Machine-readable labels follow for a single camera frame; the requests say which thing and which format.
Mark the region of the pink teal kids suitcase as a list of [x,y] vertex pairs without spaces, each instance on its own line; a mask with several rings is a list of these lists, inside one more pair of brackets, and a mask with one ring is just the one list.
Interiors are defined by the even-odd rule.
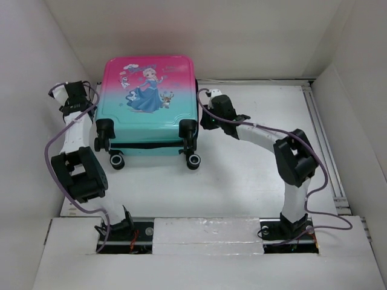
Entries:
[[96,151],[120,170],[129,155],[184,155],[199,168],[198,84],[184,55],[126,56],[107,61],[96,112]]

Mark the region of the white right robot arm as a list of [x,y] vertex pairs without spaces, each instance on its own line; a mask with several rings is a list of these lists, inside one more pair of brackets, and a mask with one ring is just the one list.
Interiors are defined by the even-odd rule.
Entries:
[[308,214],[304,204],[311,178],[318,167],[305,132],[296,129],[281,137],[277,129],[262,129],[248,122],[249,116],[238,115],[231,99],[220,90],[206,91],[206,95],[209,102],[202,106],[200,124],[203,129],[220,128],[228,136],[274,154],[277,171],[285,184],[279,230],[287,238],[295,237],[305,229]]

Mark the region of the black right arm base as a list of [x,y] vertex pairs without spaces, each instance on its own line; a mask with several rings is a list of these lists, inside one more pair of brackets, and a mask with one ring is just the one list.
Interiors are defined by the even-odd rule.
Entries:
[[265,218],[259,221],[257,236],[262,239],[264,254],[318,254],[317,240],[314,233],[299,235],[312,227],[310,217],[306,216],[294,225],[285,219]]

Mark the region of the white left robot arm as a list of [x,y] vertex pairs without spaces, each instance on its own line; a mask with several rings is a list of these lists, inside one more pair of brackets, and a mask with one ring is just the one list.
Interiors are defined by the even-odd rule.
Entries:
[[84,213],[101,213],[104,220],[96,229],[119,239],[129,239],[135,225],[129,211],[106,196],[108,179],[89,143],[96,104],[89,96],[87,81],[55,85],[49,95],[60,104],[65,128],[63,146],[50,160],[51,168],[68,199]]

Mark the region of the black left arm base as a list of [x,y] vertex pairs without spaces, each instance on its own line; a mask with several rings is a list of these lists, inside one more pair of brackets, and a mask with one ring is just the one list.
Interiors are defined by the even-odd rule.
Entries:
[[107,224],[94,228],[99,234],[96,250],[98,254],[152,254],[154,236],[154,218],[133,218],[123,208],[123,219],[111,225],[107,241],[105,241]]

